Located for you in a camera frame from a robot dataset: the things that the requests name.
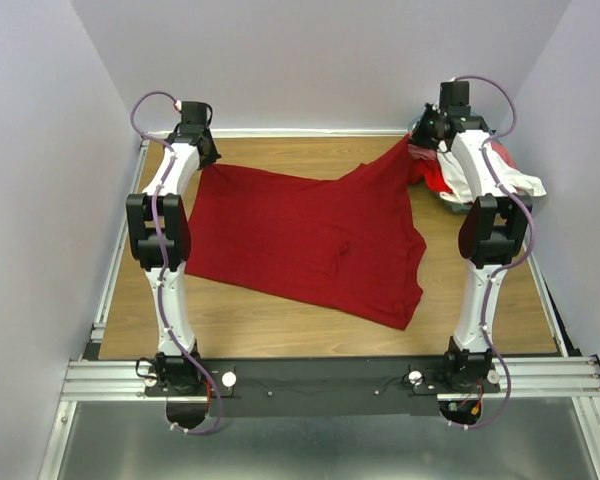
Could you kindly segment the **dark red t shirt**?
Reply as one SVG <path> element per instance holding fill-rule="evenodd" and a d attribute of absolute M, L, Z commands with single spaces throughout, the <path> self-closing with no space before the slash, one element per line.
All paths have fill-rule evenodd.
<path fill-rule="evenodd" d="M 403 330 L 422 297 L 426 250 L 410 173 L 406 139 L 335 180 L 207 167 L 185 271 Z"/>

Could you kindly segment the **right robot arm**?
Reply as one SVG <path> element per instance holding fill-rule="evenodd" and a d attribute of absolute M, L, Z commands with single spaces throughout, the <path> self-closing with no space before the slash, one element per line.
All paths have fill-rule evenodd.
<path fill-rule="evenodd" d="M 442 357 L 440 380 L 463 391 L 485 380 L 495 348 L 492 326 L 502 282 L 519 254 L 529 225 L 531 200 L 513 192 L 489 158 L 491 135 L 484 120 L 467 106 L 441 109 L 427 103 L 409 143 L 444 147 L 459 163 L 472 206 L 458 233 L 458 250 L 467 261 L 460 320 Z"/>

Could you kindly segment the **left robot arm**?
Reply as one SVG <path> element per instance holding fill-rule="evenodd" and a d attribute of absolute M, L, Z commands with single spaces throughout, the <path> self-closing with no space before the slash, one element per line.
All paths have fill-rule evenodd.
<path fill-rule="evenodd" d="M 126 199 L 131 253 L 149 282 L 159 328 L 158 353 L 166 357 L 188 357 L 196 350 L 184 284 L 191 234 L 183 194 L 194 173 L 219 157 L 208 127 L 179 124 L 166 139 L 154 177 Z"/>

